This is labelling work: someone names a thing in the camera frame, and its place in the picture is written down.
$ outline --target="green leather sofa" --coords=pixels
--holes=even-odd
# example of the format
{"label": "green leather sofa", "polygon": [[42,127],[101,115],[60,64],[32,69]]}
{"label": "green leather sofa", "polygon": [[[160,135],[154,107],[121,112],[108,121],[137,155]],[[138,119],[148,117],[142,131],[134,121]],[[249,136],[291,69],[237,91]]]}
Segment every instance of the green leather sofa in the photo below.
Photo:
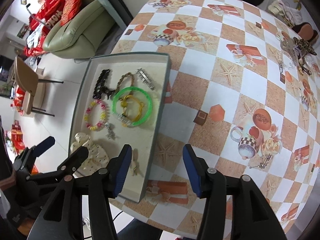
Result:
{"label": "green leather sofa", "polygon": [[83,9],[67,24],[58,22],[44,40],[43,49],[61,58],[89,58],[115,21],[98,0],[82,0]]}

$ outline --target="chair leg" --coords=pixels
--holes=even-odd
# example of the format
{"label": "chair leg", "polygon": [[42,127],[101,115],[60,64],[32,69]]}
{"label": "chair leg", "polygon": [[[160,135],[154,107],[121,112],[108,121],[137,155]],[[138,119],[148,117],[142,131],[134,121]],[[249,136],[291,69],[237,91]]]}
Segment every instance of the chair leg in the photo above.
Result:
{"label": "chair leg", "polygon": [[63,81],[55,81],[55,80],[49,80],[49,79],[39,79],[39,83],[61,83],[63,84]]}
{"label": "chair leg", "polygon": [[36,114],[44,114],[44,115],[49,115],[49,116],[53,116],[54,117],[54,114],[48,114],[48,113],[45,113],[45,112],[34,110],[33,108],[31,110],[31,112],[36,113]]}
{"label": "chair leg", "polygon": [[38,108],[38,107],[32,107],[32,109],[35,109],[35,110],[39,110],[39,111],[43,111],[43,112],[46,112],[46,110],[44,110],[44,109],[41,109],[41,108]]}

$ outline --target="person's leg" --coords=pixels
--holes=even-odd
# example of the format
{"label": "person's leg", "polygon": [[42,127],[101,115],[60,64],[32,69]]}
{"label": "person's leg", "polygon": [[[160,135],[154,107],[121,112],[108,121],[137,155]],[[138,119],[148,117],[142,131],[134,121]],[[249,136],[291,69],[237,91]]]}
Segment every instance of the person's leg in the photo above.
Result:
{"label": "person's leg", "polygon": [[161,234],[161,229],[134,219],[117,235],[119,240],[159,240]]}

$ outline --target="tray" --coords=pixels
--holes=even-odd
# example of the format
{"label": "tray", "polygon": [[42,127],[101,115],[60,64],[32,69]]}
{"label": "tray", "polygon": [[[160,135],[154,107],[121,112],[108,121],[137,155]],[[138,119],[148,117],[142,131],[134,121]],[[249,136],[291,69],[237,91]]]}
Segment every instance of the tray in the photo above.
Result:
{"label": "tray", "polygon": [[[121,197],[137,203],[144,197],[148,182],[156,137],[164,107],[166,86],[169,81],[170,67],[169,55],[164,53],[130,52],[93,57],[90,59],[85,71],[73,114],[69,139],[69,154],[71,154],[70,145],[75,141],[74,136],[78,132],[89,134],[95,143],[100,144],[105,149],[110,159],[119,155],[124,144],[131,145],[132,150],[137,149],[139,173],[133,176],[132,173],[128,171],[123,190],[120,193]],[[155,90],[150,90],[139,76],[135,74],[139,68],[142,68],[152,79]],[[150,95],[153,103],[151,116],[145,123],[135,127],[123,127],[116,116],[111,114],[112,99],[108,100],[107,96],[103,94],[101,99],[107,104],[107,122],[111,123],[114,127],[114,139],[108,139],[105,136],[107,133],[106,128],[100,131],[90,131],[84,122],[84,113],[93,101],[93,90],[103,69],[111,70],[106,81],[106,86],[110,89],[116,88],[119,79],[125,73],[131,72],[134,74],[134,86],[145,90]],[[130,78],[126,78],[121,84],[120,89],[128,87],[130,81]],[[134,96],[146,102],[145,97],[141,93],[136,93]],[[118,113],[122,113],[120,103],[117,104],[117,111]],[[90,122],[92,124],[98,122],[100,113],[100,107],[95,107],[90,116]],[[80,167],[76,171],[76,175],[88,176],[96,170],[97,169],[88,170]]]}

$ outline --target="green bangle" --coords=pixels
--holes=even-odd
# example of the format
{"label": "green bangle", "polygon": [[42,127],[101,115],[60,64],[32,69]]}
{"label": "green bangle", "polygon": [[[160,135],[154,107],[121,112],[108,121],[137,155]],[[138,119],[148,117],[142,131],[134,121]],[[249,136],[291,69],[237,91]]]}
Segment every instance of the green bangle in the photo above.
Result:
{"label": "green bangle", "polygon": [[151,100],[151,97],[149,96],[149,94],[147,92],[145,92],[143,89],[141,88],[137,88],[137,87],[126,87],[122,90],[120,90],[113,98],[112,100],[112,113],[113,114],[116,114],[118,116],[119,119],[121,119],[121,117],[123,117],[121,114],[118,114],[117,111],[116,111],[116,105],[117,105],[117,102],[120,98],[120,96],[122,96],[125,92],[130,92],[130,91],[139,91],[141,92],[142,94],[145,95],[145,97],[147,98],[148,100],[148,110],[146,112],[146,114],[144,115],[144,117],[142,119],[140,119],[139,121],[137,122],[128,122],[128,124],[130,124],[131,126],[137,126],[137,125],[140,125],[142,123],[144,123],[148,117],[151,115],[151,112],[152,112],[152,100]]}

